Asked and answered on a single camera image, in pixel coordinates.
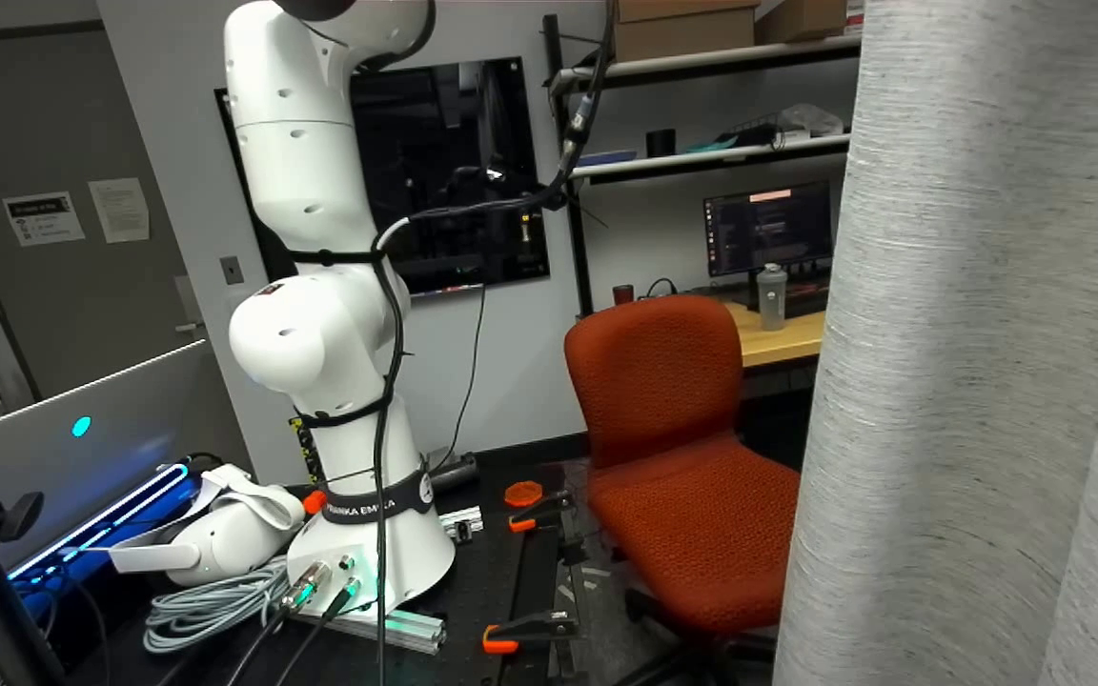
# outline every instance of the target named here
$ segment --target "office chair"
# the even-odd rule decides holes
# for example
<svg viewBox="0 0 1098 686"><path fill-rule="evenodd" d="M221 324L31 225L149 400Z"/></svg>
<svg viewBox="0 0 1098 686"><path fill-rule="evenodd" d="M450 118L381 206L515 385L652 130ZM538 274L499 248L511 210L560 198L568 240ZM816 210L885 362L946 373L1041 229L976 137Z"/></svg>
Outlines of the office chair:
<svg viewBox="0 0 1098 686"><path fill-rule="evenodd" d="M728 309L618 305L580 320L564 354L591 438L587 503L648 587L625 610L679 636L625 682L740 682L724 648L778 625L797 473L736 438L743 370Z"/></svg>

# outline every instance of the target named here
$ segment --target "white cloth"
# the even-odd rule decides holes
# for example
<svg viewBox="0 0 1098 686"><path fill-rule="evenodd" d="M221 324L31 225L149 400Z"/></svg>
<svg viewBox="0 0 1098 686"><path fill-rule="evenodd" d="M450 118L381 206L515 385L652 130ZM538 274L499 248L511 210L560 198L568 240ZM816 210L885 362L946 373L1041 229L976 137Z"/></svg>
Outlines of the white cloth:
<svg viewBox="0 0 1098 686"><path fill-rule="evenodd" d="M869 4L774 682L1098 686L1098 4Z"/></svg>

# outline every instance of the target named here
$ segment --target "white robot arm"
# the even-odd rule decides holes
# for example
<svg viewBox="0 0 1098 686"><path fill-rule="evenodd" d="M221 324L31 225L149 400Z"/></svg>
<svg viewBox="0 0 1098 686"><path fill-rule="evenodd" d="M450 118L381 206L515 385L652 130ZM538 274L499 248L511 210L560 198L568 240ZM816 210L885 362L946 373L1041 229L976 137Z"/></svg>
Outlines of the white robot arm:
<svg viewBox="0 0 1098 686"><path fill-rule="evenodd" d="M393 309L370 255L351 76L412 53L427 38L431 0L259 0L225 27L225 72L252 206L297 259L297 274L248 297L229 328L248 377L286 393L320 454L328 511L290 545L286 575L324 568L339 587L374 583L377 503L385 503L385 610L431 591L454 545L431 507L431 484L389 396Z"/></svg>

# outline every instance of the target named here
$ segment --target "monitor screen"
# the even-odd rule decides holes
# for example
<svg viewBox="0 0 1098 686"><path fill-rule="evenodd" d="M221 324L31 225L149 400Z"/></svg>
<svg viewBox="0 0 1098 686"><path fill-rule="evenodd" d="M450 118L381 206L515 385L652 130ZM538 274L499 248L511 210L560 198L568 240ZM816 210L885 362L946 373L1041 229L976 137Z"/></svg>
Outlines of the monitor screen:
<svg viewBox="0 0 1098 686"><path fill-rule="evenodd" d="M778 263L793 282L827 278L827 183L763 187L702 202L709 278Z"/></svg>
<svg viewBox="0 0 1098 686"><path fill-rule="evenodd" d="M465 206L538 191L538 156L519 57L370 72L351 80L351 99L366 198L377 229L431 206ZM271 278L294 274L278 236L259 221L255 240ZM412 293L549 274L541 213L423 221L404 229L389 252Z"/></svg>

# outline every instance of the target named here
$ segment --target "wire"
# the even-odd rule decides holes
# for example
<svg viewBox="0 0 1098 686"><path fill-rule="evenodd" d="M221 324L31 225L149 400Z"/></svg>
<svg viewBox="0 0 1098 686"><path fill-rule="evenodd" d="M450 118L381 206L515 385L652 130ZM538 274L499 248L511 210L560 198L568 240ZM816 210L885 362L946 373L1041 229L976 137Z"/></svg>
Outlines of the wire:
<svg viewBox="0 0 1098 686"><path fill-rule="evenodd" d="M267 610L282 595L282 587L282 560L271 560L267 568L244 575L187 587L175 595L156 595L145 617L141 648L153 656L172 656L217 633L229 633L255 614L267 621Z"/></svg>
<svg viewBox="0 0 1098 686"><path fill-rule="evenodd" d="M381 282L385 305L393 313L393 358L389 358L389 373L385 373L385 404L374 427L374 484L377 484L377 503L385 503L385 434L389 434L389 408L393 408L393 393L397 393L397 377L400 377L400 358L404 358L404 313L393 290L393 274L389 263L374 263L374 274ZM374 537L377 537L377 621L374 621L374 659L377 659L377 686L385 686L385 663L389 663L389 511L374 507Z"/></svg>
<svg viewBox="0 0 1098 686"><path fill-rule="evenodd" d="M103 686L111 686L114 682L114 656L111 656L111 644L107 644L103 606L95 602L95 595L80 579L69 575L69 560L65 556L57 556L57 595L61 595L61 587L72 587L84 598L84 606L92 610L99 659L103 659Z"/></svg>
<svg viewBox="0 0 1098 686"><path fill-rule="evenodd" d="M480 290L477 297L477 324L473 324L473 354L469 354L469 385L465 385L465 400L461 400L461 408L458 408L458 427L450 431L450 446L446 446L446 454L435 461L435 469L442 465L442 461L454 461L458 457L458 442L461 442L461 423L465 423L465 415L469 415L469 404L473 404L473 385L477 385L477 351L480 351L480 328L484 328L484 297L488 290Z"/></svg>
<svg viewBox="0 0 1098 686"><path fill-rule="evenodd" d="M50 606L34 621L38 621L42 636L50 640L50 633L57 625L61 591L53 591L50 583L19 583L19 579L11 583L11 591L19 598L46 595Z"/></svg>
<svg viewBox="0 0 1098 686"><path fill-rule="evenodd" d="M648 286L648 297L660 297L660 286L667 286L667 293L679 293L671 278L656 278L656 282Z"/></svg>
<svg viewBox="0 0 1098 686"><path fill-rule="evenodd" d="M591 34L564 34L564 30L557 30L557 38L564 38L564 42L602 46L602 38L591 38Z"/></svg>
<svg viewBox="0 0 1098 686"><path fill-rule="evenodd" d="M252 667L255 652L282 629L282 621L275 625L259 625L255 640L248 644L248 652L240 656L236 671L229 675L225 686L236 686L244 678L244 671Z"/></svg>
<svg viewBox="0 0 1098 686"><path fill-rule="evenodd" d="M99 610L95 595L92 595L84 583L76 583L76 595L88 602L88 610L92 610L92 617L95 617L95 633L99 633L99 659L103 659L103 682L111 686L111 682L114 682L114 656L111 656L111 648L107 648L107 621L103 621L103 610Z"/></svg>
<svg viewBox="0 0 1098 686"><path fill-rule="evenodd" d="M370 255L389 255L389 240L397 232L404 232L408 225L419 225L419 221L446 221L446 217L469 217L469 213L519 213L519 210L560 206L560 198L568 194L572 168L580 164L583 145L587 145L587 137L595 130L602 80L606 80L610 57L614 57L614 15L618 15L618 0L606 0L606 30L602 30L599 61L595 61L595 80L591 80L591 91L587 91L587 99L583 99L583 107L576 114L576 126L572 126L572 137L568 137L568 149L564 149L564 164L560 164L560 172L553 175L549 187L541 187L538 194L522 194L522 198L473 202L473 206L435 206L435 210L408 213L408 217L393 221L385 232L377 232L370 240ZM385 293L385 309L393 316L393 354L389 354L389 370L385 370L385 404L377 408L377 427L374 427L374 446L370 446L370 473L374 473L374 488L377 488L377 503L385 503L385 434L389 434L389 408L393 408L400 358L404 358L404 313L400 313L400 297L397 297L397 286L393 286L389 271L393 271L389 259L374 263L374 274L377 274L381 293ZM385 507L374 507L374 537L377 537L377 625L374 625L374 640L377 640L377 686L385 686L385 656L389 656L389 583L385 583L389 579L389 515L385 515ZM286 663L278 682L290 678L294 663L301 659L301 652L316 640L316 633L324 625L328 625L328 617L294 652L294 659Z"/></svg>
<svg viewBox="0 0 1098 686"><path fill-rule="evenodd" d="M339 591L328 610L316 617L313 633L294 648L294 656L286 659L282 675L275 686L286 686L286 678L294 678L297 659L305 659L305 652L313 648L313 640L328 629L328 621L351 602L351 591Z"/></svg>
<svg viewBox="0 0 1098 686"><path fill-rule="evenodd" d="M397 232L404 232L408 225L419 225L419 221L446 221L446 217L469 217L469 213L519 213L519 210L541 210L541 206L560 206L560 198L568 194L568 179L591 141L591 130L595 130L595 111L599 111L599 99L602 99L602 84L606 84L606 72L610 72L610 61L614 61L614 19L618 19L618 0L606 0L606 27L602 27L602 50L595 57L595 76L591 76L591 91L583 95L583 107L568 130L568 152L560 160L560 172L553 175L549 187L534 191L534 194L522 194L522 198L496 198L496 202L469 202L469 206L431 206L431 210L419 210L419 213L408 213L400 221L393 221L377 240L374 240L374 252L389 252L389 240Z"/></svg>

